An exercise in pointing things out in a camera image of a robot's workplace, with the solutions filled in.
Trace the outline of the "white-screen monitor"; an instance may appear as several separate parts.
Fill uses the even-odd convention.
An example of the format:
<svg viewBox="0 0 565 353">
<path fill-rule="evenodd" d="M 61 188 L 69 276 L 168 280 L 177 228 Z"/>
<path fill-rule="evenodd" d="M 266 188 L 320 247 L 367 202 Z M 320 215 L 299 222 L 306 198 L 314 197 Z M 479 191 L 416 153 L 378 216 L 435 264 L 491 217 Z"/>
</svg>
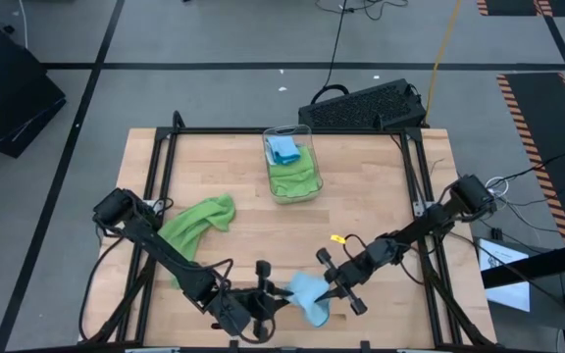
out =
<svg viewBox="0 0 565 353">
<path fill-rule="evenodd" d="M 525 260 L 528 254 L 499 245 L 489 240 L 479 241 L 479 263 L 481 272 L 503 264 Z M 507 284 L 486 290 L 488 301 L 529 313 L 531 311 L 530 285 L 526 282 Z"/>
</svg>

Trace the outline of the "large black floor case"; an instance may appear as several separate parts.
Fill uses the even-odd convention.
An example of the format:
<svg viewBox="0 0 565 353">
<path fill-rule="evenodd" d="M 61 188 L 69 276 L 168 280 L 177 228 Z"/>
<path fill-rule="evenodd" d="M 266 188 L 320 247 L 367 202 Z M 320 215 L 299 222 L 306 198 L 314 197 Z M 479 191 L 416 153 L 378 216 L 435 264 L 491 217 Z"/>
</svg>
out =
<svg viewBox="0 0 565 353">
<path fill-rule="evenodd" d="M 20 157 L 65 104 L 46 69 L 0 30 L 0 153 Z"/>
</svg>

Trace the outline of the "clear plastic bin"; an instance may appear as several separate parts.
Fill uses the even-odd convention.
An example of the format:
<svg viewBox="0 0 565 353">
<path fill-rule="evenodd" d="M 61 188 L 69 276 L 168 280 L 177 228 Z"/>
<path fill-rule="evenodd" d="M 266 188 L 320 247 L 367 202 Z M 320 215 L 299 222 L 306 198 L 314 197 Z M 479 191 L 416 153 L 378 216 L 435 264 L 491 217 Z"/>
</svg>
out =
<svg viewBox="0 0 565 353">
<path fill-rule="evenodd" d="M 307 146 L 311 149 L 313 161 L 315 162 L 316 170 L 318 172 L 318 176 L 320 177 L 321 182 L 322 182 L 322 187 L 317 192 L 311 193 L 308 196 L 304 196 L 304 197 L 300 197 L 300 198 L 292 198 L 292 199 L 277 197 L 272 193 L 271 186 L 270 186 L 270 180 L 269 180 L 269 167 L 272 166 L 272 165 L 270 165 L 268 163 L 268 160 L 266 158 L 266 142 L 265 142 L 266 138 L 269 137 L 269 136 L 291 136 L 293 138 L 297 148 L 299 148 L 301 145 L 305 145 L 305 146 Z M 271 192 L 273 199 L 278 204 L 285 205 L 285 204 L 292 204 L 292 203 L 310 201 L 310 200 L 315 199 L 320 194 L 320 192 L 323 188 L 324 182 L 323 182 L 323 179 L 322 179 L 321 174 L 320 174 L 318 158 L 317 158 L 317 154 L 315 152 L 315 148 L 314 148 L 314 144 L 313 144 L 312 130 L 309 126 L 307 126 L 307 125 L 295 125 L 295 126 L 278 126 L 278 127 L 267 128 L 262 133 L 262 143 L 263 143 L 263 150 L 264 150 L 263 154 L 264 154 L 265 162 L 266 162 L 269 189 L 270 189 L 270 192 Z"/>
</svg>

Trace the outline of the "black perforated computer case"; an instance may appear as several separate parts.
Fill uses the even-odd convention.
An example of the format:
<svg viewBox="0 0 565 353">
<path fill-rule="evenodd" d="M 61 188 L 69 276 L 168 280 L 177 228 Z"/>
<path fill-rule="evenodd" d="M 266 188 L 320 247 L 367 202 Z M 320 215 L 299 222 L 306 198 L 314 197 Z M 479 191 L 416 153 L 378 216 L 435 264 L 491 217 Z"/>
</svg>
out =
<svg viewBox="0 0 565 353">
<path fill-rule="evenodd" d="M 298 109 L 298 123 L 310 128 L 416 127 L 425 116 L 421 95 L 404 78 L 354 92 L 326 85 Z"/>
</svg>

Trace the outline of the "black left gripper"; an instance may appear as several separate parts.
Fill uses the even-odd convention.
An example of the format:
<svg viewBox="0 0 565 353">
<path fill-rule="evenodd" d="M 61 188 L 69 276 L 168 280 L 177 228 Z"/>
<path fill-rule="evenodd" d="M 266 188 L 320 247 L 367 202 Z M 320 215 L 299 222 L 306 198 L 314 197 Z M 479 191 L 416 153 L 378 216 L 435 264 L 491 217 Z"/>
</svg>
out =
<svg viewBox="0 0 565 353">
<path fill-rule="evenodd" d="M 245 307 L 244 295 L 251 289 L 263 291 L 273 297 L 271 308 L 281 309 L 288 305 L 289 301 L 274 296 L 292 296 L 293 292 L 276 287 L 269 281 L 271 264 L 265 260 L 256 262 L 256 287 L 231 289 L 231 281 L 228 279 L 230 269 L 231 267 L 228 267 L 221 277 L 219 291 L 214 303 L 210 306 L 210 309 L 213 310 L 212 315 L 218 321 L 217 326 L 228 335 L 238 336 L 245 342 L 268 342 L 274 336 L 277 328 L 275 314 L 267 321 L 253 319 Z"/>
</svg>

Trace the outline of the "light blue microfiber towel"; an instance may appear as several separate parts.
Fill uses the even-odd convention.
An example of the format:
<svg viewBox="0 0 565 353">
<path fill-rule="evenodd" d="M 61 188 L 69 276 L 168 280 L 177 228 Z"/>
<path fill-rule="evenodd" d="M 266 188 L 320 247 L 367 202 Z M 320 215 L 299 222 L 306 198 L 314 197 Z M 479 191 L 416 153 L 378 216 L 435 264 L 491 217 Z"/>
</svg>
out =
<svg viewBox="0 0 565 353">
<path fill-rule="evenodd" d="M 287 301 L 300 308 L 306 321 L 314 328 L 325 325 L 331 314 L 330 299 L 320 299 L 330 289 L 330 285 L 322 278 L 297 272 L 286 287 L 292 295 Z"/>
<path fill-rule="evenodd" d="M 270 165 L 287 165 L 301 155 L 291 136 L 269 136 L 266 142 L 266 158 Z"/>
</svg>

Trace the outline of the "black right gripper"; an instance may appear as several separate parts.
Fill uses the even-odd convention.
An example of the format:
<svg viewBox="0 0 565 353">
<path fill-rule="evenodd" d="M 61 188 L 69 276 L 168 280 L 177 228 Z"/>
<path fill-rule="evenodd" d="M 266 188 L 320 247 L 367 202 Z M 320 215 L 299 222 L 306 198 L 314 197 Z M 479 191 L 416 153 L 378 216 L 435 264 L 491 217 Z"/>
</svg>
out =
<svg viewBox="0 0 565 353">
<path fill-rule="evenodd" d="M 357 284 L 364 284 L 371 275 L 385 265 L 385 255 L 380 256 L 375 246 L 369 246 L 351 260 L 337 267 L 331 260 L 331 255 L 326 248 L 316 253 L 318 261 L 325 265 L 325 280 L 319 281 L 319 296 L 315 302 L 326 299 L 347 299 L 355 315 L 360 316 L 367 312 L 367 306 L 357 296 L 352 288 Z"/>
</svg>

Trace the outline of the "hazard-striped black floor mat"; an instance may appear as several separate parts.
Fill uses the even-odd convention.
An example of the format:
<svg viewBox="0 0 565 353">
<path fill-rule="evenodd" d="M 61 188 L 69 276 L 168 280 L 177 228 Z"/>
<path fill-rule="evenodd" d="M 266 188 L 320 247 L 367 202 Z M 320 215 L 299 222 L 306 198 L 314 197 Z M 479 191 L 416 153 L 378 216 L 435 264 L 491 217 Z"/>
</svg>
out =
<svg viewBox="0 0 565 353">
<path fill-rule="evenodd" d="M 476 0 L 483 16 L 565 17 L 565 0 Z"/>
<path fill-rule="evenodd" d="M 565 244 L 565 75 L 500 74 L 497 84 L 520 136 L 553 230 Z"/>
</svg>

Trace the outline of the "green microfiber towel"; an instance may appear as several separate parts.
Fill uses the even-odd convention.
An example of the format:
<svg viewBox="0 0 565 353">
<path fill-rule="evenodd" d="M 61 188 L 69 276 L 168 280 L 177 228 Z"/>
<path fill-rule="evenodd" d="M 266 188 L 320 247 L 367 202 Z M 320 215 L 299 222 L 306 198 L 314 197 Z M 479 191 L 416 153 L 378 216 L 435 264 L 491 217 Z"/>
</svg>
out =
<svg viewBox="0 0 565 353">
<path fill-rule="evenodd" d="M 271 191 L 277 197 L 300 198 L 317 192 L 322 187 L 311 149 L 301 145 L 298 151 L 300 158 L 297 161 L 269 167 Z"/>
<path fill-rule="evenodd" d="M 207 198 L 167 221 L 158 234 L 187 261 L 193 261 L 202 235 L 210 228 L 228 232 L 235 205 L 227 193 Z"/>
</svg>

